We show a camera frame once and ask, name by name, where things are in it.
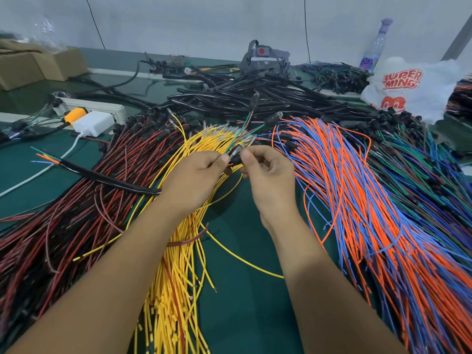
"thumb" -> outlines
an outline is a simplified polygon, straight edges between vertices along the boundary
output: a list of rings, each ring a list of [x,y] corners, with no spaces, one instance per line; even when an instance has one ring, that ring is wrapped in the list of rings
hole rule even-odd
[[[261,172],[259,161],[257,161],[256,157],[248,149],[241,151],[241,161],[250,177],[251,175],[256,175]]]
[[[216,177],[219,177],[221,173],[228,166],[228,162],[229,162],[229,155],[222,154],[215,161],[213,161],[213,163],[210,165],[210,167],[207,170],[208,172],[214,174]]]

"cardboard box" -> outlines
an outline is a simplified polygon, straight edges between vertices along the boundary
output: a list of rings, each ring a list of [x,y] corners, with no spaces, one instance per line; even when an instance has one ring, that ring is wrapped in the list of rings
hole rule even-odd
[[[0,49],[0,88],[11,90],[43,79],[43,72],[30,52]]]
[[[68,47],[65,51],[52,53],[44,47],[33,43],[0,40],[0,48],[39,51],[32,52],[32,56],[43,72],[44,78],[50,81],[66,81],[69,77],[88,73],[84,55],[76,47]]]

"forearm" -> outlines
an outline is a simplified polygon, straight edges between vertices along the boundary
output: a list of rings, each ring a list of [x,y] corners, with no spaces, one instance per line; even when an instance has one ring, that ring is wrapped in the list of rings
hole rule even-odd
[[[305,353],[405,352],[298,214],[273,229]]]
[[[125,353],[180,216],[157,198],[116,244],[9,350]]]

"hand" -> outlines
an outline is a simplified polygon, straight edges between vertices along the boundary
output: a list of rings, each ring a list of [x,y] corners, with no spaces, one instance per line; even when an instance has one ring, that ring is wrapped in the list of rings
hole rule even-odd
[[[295,201],[295,171],[289,159],[267,145],[255,145],[241,151],[241,160],[241,172],[251,180],[254,202],[269,232],[280,220],[300,216]]]
[[[184,219],[208,199],[228,161],[228,154],[217,151],[198,151],[183,158],[165,179],[159,201]]]

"purple bottle cap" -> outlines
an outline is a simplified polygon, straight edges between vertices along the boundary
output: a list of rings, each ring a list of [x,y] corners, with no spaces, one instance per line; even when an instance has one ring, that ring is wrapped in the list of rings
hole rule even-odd
[[[379,33],[386,33],[388,31],[388,27],[393,23],[393,19],[391,18],[384,18],[382,20],[382,26],[379,29]]]

